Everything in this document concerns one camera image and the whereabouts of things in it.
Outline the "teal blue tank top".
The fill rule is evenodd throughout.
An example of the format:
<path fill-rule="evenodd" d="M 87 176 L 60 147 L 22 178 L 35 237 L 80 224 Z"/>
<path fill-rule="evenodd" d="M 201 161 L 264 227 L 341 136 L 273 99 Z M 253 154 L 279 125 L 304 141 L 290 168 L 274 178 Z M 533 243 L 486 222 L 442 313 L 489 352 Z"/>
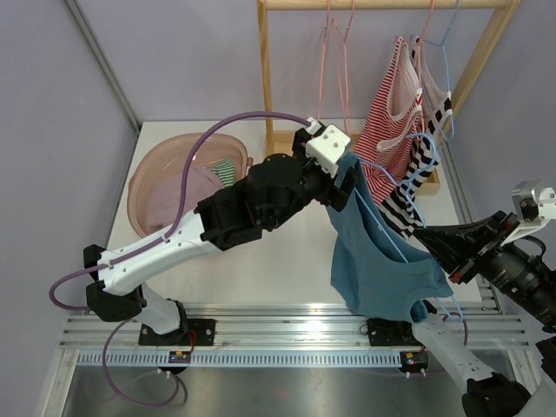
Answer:
<path fill-rule="evenodd" d="M 328 208 L 337 233 L 330 283 L 347 307 L 367 318 L 417 323 L 427 318 L 425 299 L 450 298 L 453 290 L 440 264 L 398 236 L 374 204 L 357 156 L 340 160 L 337 182 L 355 173 L 345 208 Z"/>

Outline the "green striped tank top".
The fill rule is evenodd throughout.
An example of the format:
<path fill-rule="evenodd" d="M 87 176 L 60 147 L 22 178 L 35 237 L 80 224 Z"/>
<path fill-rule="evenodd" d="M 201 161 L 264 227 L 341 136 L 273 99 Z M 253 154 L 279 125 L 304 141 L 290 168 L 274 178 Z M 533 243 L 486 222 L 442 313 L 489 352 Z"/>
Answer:
<path fill-rule="evenodd" d="M 235 183 L 235 165 L 229 158 L 220 160 L 215 166 L 208 168 L 213 172 L 222 182 L 222 185 L 227 188 Z"/>

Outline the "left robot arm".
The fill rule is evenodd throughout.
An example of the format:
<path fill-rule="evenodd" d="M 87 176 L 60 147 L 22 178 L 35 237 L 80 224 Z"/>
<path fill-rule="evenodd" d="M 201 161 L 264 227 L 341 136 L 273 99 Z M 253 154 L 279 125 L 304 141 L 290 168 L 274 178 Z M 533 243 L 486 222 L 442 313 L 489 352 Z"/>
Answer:
<path fill-rule="evenodd" d="M 102 321 L 135 320 L 156 345 L 192 341 L 184 306 L 151 290 L 147 280 L 181 263 L 261 239 L 311 201 L 342 211 L 357 175 L 337 174 L 350 137 L 333 124 L 295 132 L 293 153 L 273 154 L 233 186 L 220 189 L 196 208 L 139 242 L 99 254 L 86 288 L 89 310 Z"/>

